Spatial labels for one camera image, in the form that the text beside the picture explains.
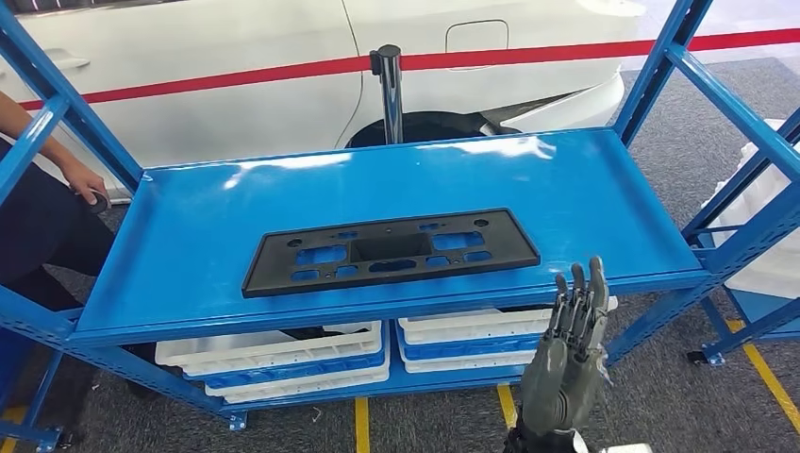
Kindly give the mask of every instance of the person's arm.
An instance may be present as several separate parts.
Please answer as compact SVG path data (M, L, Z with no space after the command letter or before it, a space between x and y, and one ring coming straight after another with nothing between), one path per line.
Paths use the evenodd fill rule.
M30 115L22 106L0 92L0 132L17 139L30 120ZM48 137L40 154L57 165L70 183L70 187L80 193L90 205L97 202L92 191L100 192L108 200L103 178L73 156L73 153L56 139Z

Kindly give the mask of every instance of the person's hand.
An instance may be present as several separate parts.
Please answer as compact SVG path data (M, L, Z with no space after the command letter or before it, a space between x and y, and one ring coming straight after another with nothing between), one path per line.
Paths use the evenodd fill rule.
M87 203L94 205L97 203L95 192L100 192L108 200L108 192L103 178L89 169L80 160L74 159L60 166L64 178L70 183L70 187L79 193Z

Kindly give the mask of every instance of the stacked plastic crate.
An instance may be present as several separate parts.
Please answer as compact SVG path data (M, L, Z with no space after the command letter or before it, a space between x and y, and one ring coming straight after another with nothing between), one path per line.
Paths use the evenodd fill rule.
M609 308L616 307L612 297ZM533 359L550 313L544 306L401 318L395 322L395 334L409 373L521 365Z
M281 331L158 343L156 362L179 366L206 393L241 403L305 394L389 378L385 322L324 327L339 334L296 340Z
M326 326L326 336L308 340L268 331L160 342L156 362L181 367L185 379L203 381L207 394L228 403L281 398L384 381L394 347L408 373L526 364L550 311L490 309Z

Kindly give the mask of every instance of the rectangular hole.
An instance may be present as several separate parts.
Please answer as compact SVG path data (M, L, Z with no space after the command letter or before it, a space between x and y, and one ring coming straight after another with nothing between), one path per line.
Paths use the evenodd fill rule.
M397 272L417 267L415 260L380 261L370 265L370 272Z
M478 245L483 245L483 235L477 231L437 234L433 237L433 247L437 250L455 250Z
M439 229L439 224L438 223L434 222L432 224L422 224L422 225L420 225L420 231L432 231L434 229Z
M492 254L487 252L486 250L481 250L479 252L469 252L464 254L464 262L485 261L485 260L490 260L491 258Z
M300 250L297 252L294 262L298 266L305 266L308 264L341 261L346 257L347 249L344 248L344 245L337 244Z
M350 243L350 261L393 260L430 255L430 241L424 233L404 234L385 238L356 239Z
M336 278L354 276L357 270L357 266L340 266L336 268Z
M316 269L307 269L305 271L297 271L292 274L292 281L306 281L313 280L320 276L320 271Z
M428 257L425 264L427 267L442 267L450 264L450 260L447 257Z

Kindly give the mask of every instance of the blue plastic tray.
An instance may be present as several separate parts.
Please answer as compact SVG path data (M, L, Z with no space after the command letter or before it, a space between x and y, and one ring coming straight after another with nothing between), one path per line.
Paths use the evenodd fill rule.
M382 365L383 361L385 360L385 351L387 347L387 337L385 332L387 329L389 329L389 325L386 321L384 321L381 323L382 343L380 350L371 354L343 357L340 359L326 359L322 361L306 361L303 363L292 363L288 365L267 366L252 370L228 371L210 375L189 376L184 374L183 377L187 380L202 380L206 382L206 385L208 385L211 389L222 389L225 387L271 382L274 380L304 378L306 376L335 373L338 371L373 368Z
M502 352L531 351L539 344L541 334L513 335L508 337L481 338L460 342L441 342L430 344L406 343L405 331L400 323L394 321L397 332L397 344L403 349L406 359L421 361L442 357L478 356L481 354L497 354Z

